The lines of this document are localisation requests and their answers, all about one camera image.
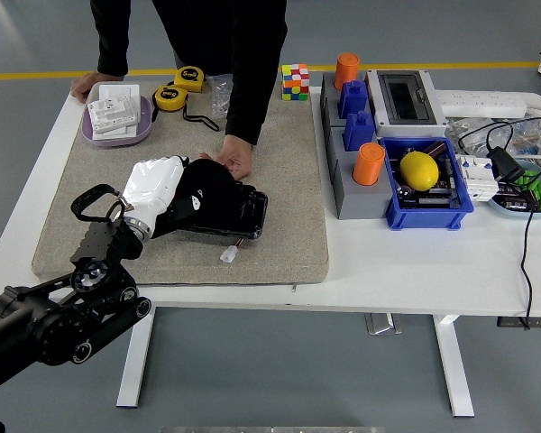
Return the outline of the person's left hand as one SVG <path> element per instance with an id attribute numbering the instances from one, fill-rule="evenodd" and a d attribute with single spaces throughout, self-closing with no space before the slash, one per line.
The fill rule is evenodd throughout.
<path id="1" fill-rule="evenodd" d="M 231 134 L 225 136 L 222 149 L 215 157 L 206 152 L 201 152 L 198 157 L 223 165 L 235 180 L 243 180 L 252 172 L 252 146 Z"/>

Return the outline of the person's right hand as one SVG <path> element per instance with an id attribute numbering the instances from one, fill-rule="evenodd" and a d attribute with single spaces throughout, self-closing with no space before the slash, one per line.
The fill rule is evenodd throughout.
<path id="1" fill-rule="evenodd" d="M 96 83 L 103 81 L 112 81 L 113 76 L 103 74 L 101 72 L 92 71 L 83 75 L 80 78 L 76 78 L 72 81 L 70 87 L 70 94 L 80 103 L 85 103 L 87 97 Z"/>

